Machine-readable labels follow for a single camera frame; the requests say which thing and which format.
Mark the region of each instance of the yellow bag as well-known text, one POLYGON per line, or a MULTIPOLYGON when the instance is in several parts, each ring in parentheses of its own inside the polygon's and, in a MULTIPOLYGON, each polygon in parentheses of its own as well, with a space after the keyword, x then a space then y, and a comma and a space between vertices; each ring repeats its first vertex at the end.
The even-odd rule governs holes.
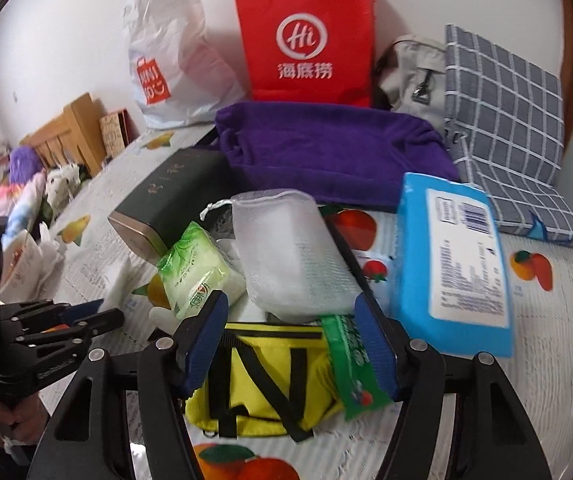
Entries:
POLYGON ((301 442, 342 409, 323 329, 227 323, 185 415, 222 437, 288 434, 301 442))

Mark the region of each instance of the drawstring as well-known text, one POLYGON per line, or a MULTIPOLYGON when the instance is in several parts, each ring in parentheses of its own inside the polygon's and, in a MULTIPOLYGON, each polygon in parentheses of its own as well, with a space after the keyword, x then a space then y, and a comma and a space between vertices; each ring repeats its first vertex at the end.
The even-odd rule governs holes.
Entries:
POLYGON ((202 210, 202 213, 200 213, 200 220, 203 222, 204 219, 206 218, 206 215, 209 214, 209 211, 212 211, 213 209, 220 209, 223 205, 231 205, 231 199, 225 198, 224 200, 218 200, 217 202, 211 203, 208 206, 206 206, 202 210))

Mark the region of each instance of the pillow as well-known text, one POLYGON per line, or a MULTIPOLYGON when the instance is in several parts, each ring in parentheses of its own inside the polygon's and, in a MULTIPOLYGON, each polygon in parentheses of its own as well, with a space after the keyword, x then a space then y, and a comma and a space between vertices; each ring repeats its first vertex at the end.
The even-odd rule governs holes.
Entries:
POLYGON ((489 195, 500 231, 573 246, 561 169, 560 80, 480 36, 447 25, 445 129, 464 182, 489 195))

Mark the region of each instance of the barcode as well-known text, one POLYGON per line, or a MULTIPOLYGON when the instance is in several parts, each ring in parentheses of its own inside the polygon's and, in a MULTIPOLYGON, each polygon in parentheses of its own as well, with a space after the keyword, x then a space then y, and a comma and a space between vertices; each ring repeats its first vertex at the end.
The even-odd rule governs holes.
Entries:
POLYGON ((463 203, 462 216, 467 228, 486 235, 491 234, 491 227, 484 208, 463 203))

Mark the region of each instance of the black zipper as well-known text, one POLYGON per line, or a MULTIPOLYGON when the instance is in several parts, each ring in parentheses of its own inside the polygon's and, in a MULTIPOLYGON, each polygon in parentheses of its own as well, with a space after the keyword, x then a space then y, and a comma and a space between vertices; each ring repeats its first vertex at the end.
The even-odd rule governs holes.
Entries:
POLYGON ((241 337, 280 337, 285 339, 322 339, 323 332, 273 332, 271 330, 248 330, 243 328, 226 328, 225 332, 241 337))

